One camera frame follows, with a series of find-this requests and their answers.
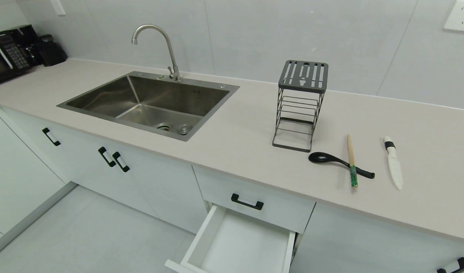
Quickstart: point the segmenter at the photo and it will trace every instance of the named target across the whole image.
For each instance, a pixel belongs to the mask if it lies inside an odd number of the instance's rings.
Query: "black metal rack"
[[[311,151],[327,80],[328,64],[286,61],[279,79],[273,146]]]

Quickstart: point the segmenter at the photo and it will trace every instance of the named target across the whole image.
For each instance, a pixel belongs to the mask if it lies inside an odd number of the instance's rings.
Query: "chopsticks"
[[[348,159],[350,161],[350,178],[352,182],[352,188],[358,188],[357,168],[355,167],[355,158],[353,157],[352,136],[350,134],[346,136],[346,143],[348,144]]]

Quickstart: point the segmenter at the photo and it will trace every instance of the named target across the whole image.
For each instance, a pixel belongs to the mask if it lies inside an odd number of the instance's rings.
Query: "stainless steel sink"
[[[135,71],[58,107],[187,141],[238,88]]]

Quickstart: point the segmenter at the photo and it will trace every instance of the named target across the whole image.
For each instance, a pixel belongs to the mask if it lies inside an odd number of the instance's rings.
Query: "black ladle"
[[[310,154],[308,159],[313,162],[313,163],[325,163],[325,162],[338,162],[342,163],[343,165],[350,167],[350,164],[348,162],[339,159],[338,157],[335,157],[331,154],[327,154],[326,152],[313,152]],[[356,166],[357,168],[357,174],[361,176],[365,176],[366,178],[373,179],[375,177],[375,173],[370,173],[368,171],[364,171],[363,169],[360,169]]]

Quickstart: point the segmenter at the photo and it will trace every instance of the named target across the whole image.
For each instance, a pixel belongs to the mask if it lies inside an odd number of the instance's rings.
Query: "backsplash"
[[[70,57],[277,82],[288,59],[330,65],[329,89],[464,109],[464,33],[443,30],[454,0],[50,0],[18,2]]]
[[[0,0],[0,31],[27,23],[16,0]]]

